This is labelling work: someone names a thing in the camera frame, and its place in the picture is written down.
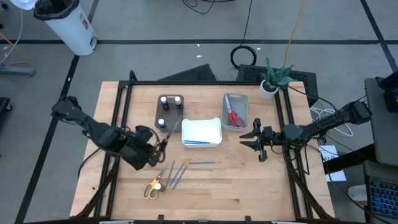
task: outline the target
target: trash can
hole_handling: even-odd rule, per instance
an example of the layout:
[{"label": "trash can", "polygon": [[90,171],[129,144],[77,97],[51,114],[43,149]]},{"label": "trash can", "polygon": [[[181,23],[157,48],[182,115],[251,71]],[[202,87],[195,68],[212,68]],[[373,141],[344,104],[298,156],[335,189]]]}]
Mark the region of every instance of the trash can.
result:
[{"label": "trash can", "polygon": [[93,53],[98,38],[79,0],[37,0],[34,17],[49,25],[76,55]]}]

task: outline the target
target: concrete floor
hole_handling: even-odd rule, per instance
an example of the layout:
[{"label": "concrete floor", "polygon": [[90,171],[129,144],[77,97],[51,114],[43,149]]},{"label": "concrete floor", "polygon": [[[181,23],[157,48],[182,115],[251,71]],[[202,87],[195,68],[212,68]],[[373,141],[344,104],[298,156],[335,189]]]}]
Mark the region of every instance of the concrete floor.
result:
[{"label": "concrete floor", "polygon": [[[88,15],[94,0],[80,1]],[[395,0],[367,0],[386,40],[398,40]],[[210,3],[199,2],[201,10]],[[220,80],[235,80],[237,71],[229,62],[236,44],[200,44],[200,39],[241,39],[249,1],[216,3],[206,15],[186,8],[180,0],[100,0],[92,26],[100,40],[190,39],[189,44],[100,44],[95,52],[80,57],[69,95],[77,96],[84,111],[93,115],[101,82],[125,80],[131,69],[139,80],[157,80],[183,70],[209,63]],[[300,8],[297,0],[253,0],[247,39],[288,39]],[[23,40],[58,40],[43,22],[24,12]],[[15,39],[19,31],[19,10],[10,3],[0,11],[1,31]],[[295,36],[297,40],[377,40],[360,1],[308,0]],[[363,80],[389,75],[392,70],[380,44],[298,45],[290,48],[289,64],[294,70],[315,72],[319,95],[341,107],[364,95]],[[258,65],[269,57],[275,67],[283,64],[286,45],[251,44],[257,50]],[[25,194],[49,124],[50,108],[60,95],[73,53],[63,44],[21,44],[37,69],[35,77],[0,76],[0,96],[11,98],[14,110],[0,135],[0,217],[13,223]],[[388,45],[393,57],[398,46]],[[21,60],[17,53],[9,61]],[[251,63],[245,51],[235,55],[237,63]],[[358,149],[372,143],[369,124],[351,126],[353,138],[332,131],[331,136]],[[67,218],[83,160],[86,138],[80,129],[59,123],[50,145],[39,183],[25,222]],[[348,152],[337,145],[340,152]],[[347,189],[363,184],[361,167],[345,170]],[[363,212],[349,203],[330,185],[336,216],[343,220],[364,221]]]}]

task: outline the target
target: white pot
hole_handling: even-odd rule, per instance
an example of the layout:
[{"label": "white pot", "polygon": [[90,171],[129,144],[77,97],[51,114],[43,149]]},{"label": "white pot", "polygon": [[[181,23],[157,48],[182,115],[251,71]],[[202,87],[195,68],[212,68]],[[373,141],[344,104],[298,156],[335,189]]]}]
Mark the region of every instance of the white pot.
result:
[{"label": "white pot", "polygon": [[275,93],[279,90],[279,87],[276,88],[275,91],[273,91],[272,93],[266,91],[263,87],[262,84],[264,84],[265,80],[263,80],[259,86],[259,96],[263,99],[271,99],[272,97],[275,96]]}]

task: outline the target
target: black tray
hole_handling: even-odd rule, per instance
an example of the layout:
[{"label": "black tray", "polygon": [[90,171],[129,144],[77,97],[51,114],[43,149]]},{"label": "black tray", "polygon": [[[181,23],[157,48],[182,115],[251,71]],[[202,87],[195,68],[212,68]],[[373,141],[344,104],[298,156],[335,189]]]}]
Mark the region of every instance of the black tray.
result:
[{"label": "black tray", "polygon": [[[165,96],[167,98],[167,102],[169,102],[169,109],[164,110],[162,106],[162,102],[160,98]],[[179,96],[182,102],[182,108],[178,109],[177,105],[175,104],[174,98]],[[157,108],[156,108],[156,117],[155,117],[155,127],[162,132],[168,132],[174,128],[175,123],[178,121],[178,125],[175,128],[175,133],[181,132],[181,124],[183,119],[183,112],[184,112],[184,97],[182,95],[160,95],[157,98]],[[161,128],[159,123],[157,122],[160,118],[164,119],[164,123],[166,124],[165,128]]]}]

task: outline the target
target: small bottle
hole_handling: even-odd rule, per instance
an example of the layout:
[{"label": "small bottle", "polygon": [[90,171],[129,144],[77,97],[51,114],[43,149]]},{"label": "small bottle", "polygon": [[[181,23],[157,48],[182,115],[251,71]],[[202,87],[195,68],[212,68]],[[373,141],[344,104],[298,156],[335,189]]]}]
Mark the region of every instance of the small bottle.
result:
[{"label": "small bottle", "polygon": [[169,102],[167,102],[167,98],[165,96],[162,96],[160,98],[160,101],[162,102],[162,106],[164,110],[169,110]]},{"label": "small bottle", "polygon": [[160,191],[160,192],[163,192],[163,191],[166,190],[166,186],[164,186],[164,185],[161,184],[161,183],[156,183],[154,187],[155,187],[155,190],[158,190],[158,191]]},{"label": "small bottle", "polygon": [[160,118],[157,123],[159,124],[160,128],[166,128],[166,123],[164,123],[164,120]]},{"label": "small bottle", "polygon": [[175,104],[177,105],[177,108],[178,108],[178,109],[181,109],[181,108],[182,108],[182,100],[181,100],[181,97],[176,96],[176,97],[174,98],[174,101],[175,101]]}]

